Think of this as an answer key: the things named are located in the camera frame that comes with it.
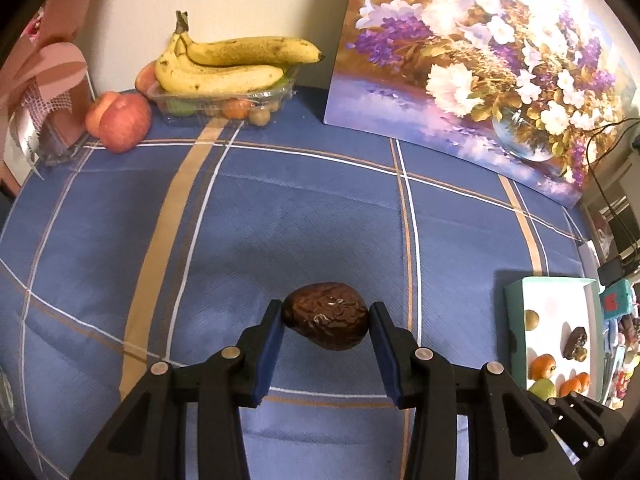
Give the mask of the small yellow-brown fruit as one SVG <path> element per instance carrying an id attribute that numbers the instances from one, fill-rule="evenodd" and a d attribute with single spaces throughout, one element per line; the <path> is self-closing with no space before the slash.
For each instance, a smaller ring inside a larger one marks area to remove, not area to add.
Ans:
<path id="1" fill-rule="evenodd" d="M 577 362 L 584 362 L 587 359 L 588 350 L 585 347 L 578 347 L 573 354 L 573 359 Z"/>

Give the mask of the yellow banana bunch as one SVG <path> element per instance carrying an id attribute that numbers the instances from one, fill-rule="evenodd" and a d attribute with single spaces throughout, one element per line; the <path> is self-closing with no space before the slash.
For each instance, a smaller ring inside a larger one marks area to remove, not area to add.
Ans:
<path id="1" fill-rule="evenodd" d="M 302 38 L 197 42 L 190 37 L 188 14 L 178 11 L 174 34 L 155 62 L 155 77 L 170 94 L 234 96 L 269 89 L 289 68 L 322 60 L 321 50 Z"/>

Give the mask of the orange tangerine with stem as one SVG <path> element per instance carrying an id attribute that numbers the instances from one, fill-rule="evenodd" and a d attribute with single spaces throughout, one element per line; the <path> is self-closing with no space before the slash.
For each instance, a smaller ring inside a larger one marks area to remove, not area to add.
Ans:
<path id="1" fill-rule="evenodd" d="M 586 392 L 590 387 L 590 375 L 588 373 L 582 372 L 576 376 L 578 382 L 580 382 L 580 388 L 582 388 L 582 392 Z"/>

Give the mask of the flower painting canvas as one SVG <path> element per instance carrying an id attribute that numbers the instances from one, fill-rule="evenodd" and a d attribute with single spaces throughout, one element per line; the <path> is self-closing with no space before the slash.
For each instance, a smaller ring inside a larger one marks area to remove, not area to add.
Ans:
<path id="1" fill-rule="evenodd" d="M 573 205 L 639 127 L 615 0 L 348 0 L 324 120 Z"/>

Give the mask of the small olive round fruit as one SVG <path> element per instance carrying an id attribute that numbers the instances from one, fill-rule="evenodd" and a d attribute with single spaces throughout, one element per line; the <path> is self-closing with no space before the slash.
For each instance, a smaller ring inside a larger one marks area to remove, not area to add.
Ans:
<path id="1" fill-rule="evenodd" d="M 539 314 L 534 310 L 525 310 L 524 311 L 524 326 L 526 332 L 532 332 L 536 330 L 539 324 Z"/>

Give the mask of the red apple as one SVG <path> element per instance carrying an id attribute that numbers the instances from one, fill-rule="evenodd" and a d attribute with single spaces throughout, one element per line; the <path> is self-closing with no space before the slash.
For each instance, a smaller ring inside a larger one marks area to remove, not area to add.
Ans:
<path id="1" fill-rule="evenodd" d="M 115 91 L 107 91 L 96 98 L 88 109 L 85 127 L 90 136 L 99 139 L 100 122 L 106 110 L 120 97 Z"/>
<path id="2" fill-rule="evenodd" d="M 151 122 L 151 107 L 144 96 L 118 94 L 101 116 L 99 138 L 107 151 L 126 153 L 145 139 Z"/>

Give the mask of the blue plaid tablecloth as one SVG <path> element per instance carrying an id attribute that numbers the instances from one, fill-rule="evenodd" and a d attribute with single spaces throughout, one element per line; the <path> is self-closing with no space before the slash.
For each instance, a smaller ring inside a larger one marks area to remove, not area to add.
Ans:
<path id="1" fill-rule="evenodd" d="M 300 89 L 264 128 L 161 119 L 25 182 L 1 231 L 9 435 L 66 479 L 157 361 L 206 360 L 271 300 L 342 282 L 451 362 L 509 359 L 503 289 L 582 274 L 576 209 L 405 141 L 322 122 Z"/>

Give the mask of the green fruit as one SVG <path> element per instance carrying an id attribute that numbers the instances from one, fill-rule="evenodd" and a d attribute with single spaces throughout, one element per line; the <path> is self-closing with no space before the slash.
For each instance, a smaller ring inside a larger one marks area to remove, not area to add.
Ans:
<path id="1" fill-rule="evenodd" d="M 528 388 L 528 391 L 542 402 L 554 399 L 558 395 L 554 382 L 550 378 L 544 377 L 535 380 L 533 385 Z"/>

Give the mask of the clear plastic fruit container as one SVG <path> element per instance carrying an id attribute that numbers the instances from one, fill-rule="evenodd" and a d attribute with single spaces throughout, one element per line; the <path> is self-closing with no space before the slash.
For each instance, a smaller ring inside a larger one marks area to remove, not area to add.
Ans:
<path id="1" fill-rule="evenodd" d="M 156 82 L 149 88 L 148 99 L 168 125 L 195 127 L 212 124 L 222 127 L 248 122 L 263 127 L 292 98 L 298 72 L 298 67 L 289 67 L 283 77 L 267 89 L 219 96 L 170 94 Z"/>

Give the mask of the small orange tangerine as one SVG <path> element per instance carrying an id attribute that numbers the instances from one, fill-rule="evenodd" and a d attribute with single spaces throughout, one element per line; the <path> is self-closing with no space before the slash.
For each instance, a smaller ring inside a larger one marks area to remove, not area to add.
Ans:
<path id="1" fill-rule="evenodd" d="M 545 353 L 541 356 L 536 356 L 529 364 L 528 378 L 536 382 L 539 379 L 550 379 L 556 369 L 555 358 Z"/>

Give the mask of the white tray with teal rim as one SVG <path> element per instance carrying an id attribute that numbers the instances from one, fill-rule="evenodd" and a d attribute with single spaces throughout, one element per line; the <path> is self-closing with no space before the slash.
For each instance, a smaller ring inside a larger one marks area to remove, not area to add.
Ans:
<path id="1" fill-rule="evenodd" d="M 593 278 L 566 276 L 528 276 L 506 286 L 506 316 L 509 323 L 511 375 L 527 389 L 533 382 L 528 378 L 530 362 L 549 353 L 555 358 L 556 370 L 551 379 L 559 387 L 564 380 L 582 372 L 590 375 L 588 398 L 603 399 L 604 340 L 603 314 L 599 284 Z M 536 330 L 526 332 L 524 311 L 539 314 Z M 574 328 L 585 327 L 588 342 L 584 362 L 567 360 L 562 352 Z"/>

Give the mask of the black power adapter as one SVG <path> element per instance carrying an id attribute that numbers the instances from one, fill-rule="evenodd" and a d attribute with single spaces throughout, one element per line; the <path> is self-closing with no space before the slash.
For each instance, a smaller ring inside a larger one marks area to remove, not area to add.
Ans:
<path id="1" fill-rule="evenodd" d="M 608 287 L 617 281 L 621 280 L 625 276 L 623 259 L 621 256 L 616 256 L 606 263 L 602 263 L 598 267 L 598 279 L 600 284 L 604 287 Z"/>

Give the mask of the teal plastic box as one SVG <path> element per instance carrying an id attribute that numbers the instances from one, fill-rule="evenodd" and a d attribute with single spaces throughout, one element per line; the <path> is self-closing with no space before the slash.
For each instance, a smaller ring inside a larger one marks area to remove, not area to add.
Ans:
<path id="1" fill-rule="evenodd" d="M 600 304 L 605 320 L 631 314 L 634 307 L 634 290 L 626 278 L 621 278 L 600 293 Z"/>

